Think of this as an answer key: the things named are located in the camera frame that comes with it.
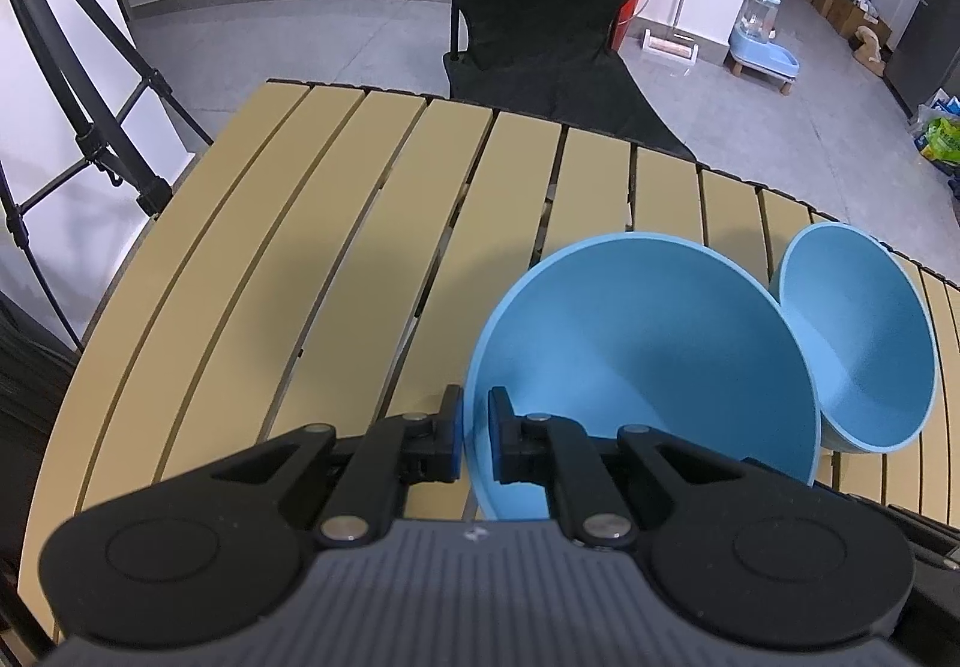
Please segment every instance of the large blue bowl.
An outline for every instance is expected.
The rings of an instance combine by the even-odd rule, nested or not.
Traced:
[[[487,394],[594,436],[640,423],[811,483],[820,418],[779,307],[712,250],[657,234],[582,241],[531,269],[480,334],[464,389],[464,449],[488,518],[547,517],[544,490],[493,480]]]
[[[937,354],[890,253],[856,228],[820,223],[787,247],[772,289],[813,374],[824,447],[893,453],[913,442],[933,407]]]

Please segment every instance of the table slat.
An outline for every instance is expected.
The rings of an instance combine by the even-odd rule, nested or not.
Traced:
[[[155,480],[195,375],[246,279],[304,178],[362,98],[361,90],[314,88],[227,199],[131,370],[93,467],[84,507]]]
[[[256,442],[320,290],[425,103],[412,95],[373,92],[330,145],[230,313],[162,477]]]
[[[767,248],[757,191],[749,184],[703,172],[707,245],[740,265],[761,285],[767,276]]]
[[[440,261],[388,414],[436,412],[443,389],[464,382],[483,324],[530,264],[559,137],[558,125],[499,115]],[[406,512],[410,517],[460,518],[468,494],[464,466],[457,483],[413,486]]]
[[[426,109],[320,305],[271,435],[316,421],[366,432],[491,117],[448,101]]]
[[[158,308],[224,198],[308,92],[271,83],[253,93],[157,219],[104,308],[56,418],[27,521],[18,589],[47,632],[54,622],[37,582],[40,548],[79,508],[101,430]]]
[[[544,258],[589,237],[623,232],[629,174],[630,144],[572,128],[563,147]]]
[[[811,211],[813,223],[828,223],[822,214]],[[874,502],[883,499],[883,456],[875,453],[840,454],[840,487],[843,493],[858,494]]]
[[[894,255],[894,259],[899,262],[899,265],[909,276],[911,282],[914,285],[915,290],[917,290],[918,295],[920,296],[920,302],[923,304],[923,282],[920,279],[920,269],[911,264],[907,259],[901,258],[898,255]],[[933,435],[933,426],[929,426],[930,430],[930,444],[933,444],[936,440]],[[940,437],[944,444],[947,441],[946,427],[944,427],[944,433]],[[884,493],[884,502],[887,504],[899,504],[900,507],[906,507],[906,509],[913,510],[913,512],[920,511],[920,440],[911,443],[902,450],[896,451],[896,453],[887,454],[886,457],[887,464],[887,475],[886,475],[886,490]]]
[[[960,349],[957,346],[956,333],[947,291],[944,283],[925,271],[920,271],[925,304],[929,309],[930,323],[937,341],[940,365],[937,368],[936,396],[933,413],[923,429],[923,489],[920,499],[920,511],[937,521],[947,523],[950,506],[950,440],[947,425],[947,399],[944,383],[949,376],[954,399],[960,399]]]
[[[931,291],[931,285],[942,285],[947,294],[950,310],[949,320],[954,326],[953,333],[944,330],[938,336],[940,340],[941,366],[944,372],[944,397],[947,400],[947,425],[949,426],[950,448],[950,526],[960,526],[960,345],[957,344],[956,325],[960,321],[960,302],[957,301],[957,291],[944,285],[932,275],[923,272],[923,281]]]
[[[830,451],[823,449],[820,451],[816,480],[824,485],[833,485],[833,454]]]
[[[704,242],[697,166],[661,152],[637,149],[635,231]]]
[[[793,237],[809,227],[810,210],[770,190],[760,190],[760,214],[766,223],[767,265],[772,276]]]

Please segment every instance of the black metal stand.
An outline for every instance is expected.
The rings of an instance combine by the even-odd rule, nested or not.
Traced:
[[[0,572],[0,619],[17,633],[23,644],[37,659],[43,659],[46,654],[54,650],[53,640],[32,616],[30,609],[17,595],[16,589],[7,582],[2,572]],[[20,664],[9,649],[6,649],[3,655],[11,664]]]
[[[56,22],[47,0],[10,0],[16,20],[26,37],[27,45],[30,46],[56,102],[64,110],[76,134],[77,145],[83,157],[19,205],[11,196],[10,187],[6,177],[3,176],[3,167],[0,166],[0,203],[3,204],[7,227],[13,235],[13,240],[27,256],[27,261],[37,276],[43,292],[54,307],[56,316],[64,324],[64,328],[78,349],[82,350],[80,339],[67,322],[64,312],[56,302],[30,251],[29,237],[23,221],[24,214],[89,165],[106,172],[114,187],[119,187],[124,181],[135,187],[139,193],[137,203],[148,216],[154,216],[163,211],[172,197],[170,184],[152,171],[122,127],[127,115],[148,88],[154,90],[160,98],[170,104],[170,107],[206,143],[212,143],[212,139],[174,98],[170,85],[160,71],[150,66],[136,51],[136,47],[117,28],[100,4],[96,0],[75,1],[114,48],[133,66],[140,75],[140,82],[120,107],[119,112],[114,115],[83,69],[83,64],[80,63],[64,31]]]

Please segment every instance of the wooden stand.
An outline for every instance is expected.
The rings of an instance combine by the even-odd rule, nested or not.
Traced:
[[[750,62],[739,61],[733,55],[730,56],[733,64],[731,65],[731,74],[737,78],[743,73],[744,67],[752,68],[755,71],[760,71],[761,74],[766,74],[767,76],[776,79],[781,83],[781,95],[789,95],[790,90],[793,88],[794,79],[789,77],[781,76],[781,74],[776,74],[773,71],[769,71],[766,68],[761,68],[759,65],[753,65]]]

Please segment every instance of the metal screw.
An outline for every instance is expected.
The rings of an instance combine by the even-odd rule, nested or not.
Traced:
[[[320,533],[337,542],[353,542],[355,539],[360,539],[369,530],[370,524],[356,515],[337,515],[333,518],[327,518],[320,524]]]
[[[613,512],[601,512],[584,521],[584,531],[596,539],[616,539],[630,531],[630,521]]]
[[[481,542],[482,540],[487,539],[488,536],[490,536],[490,532],[482,526],[474,526],[468,528],[467,531],[464,532],[464,537],[469,539],[470,542],[474,543]]]

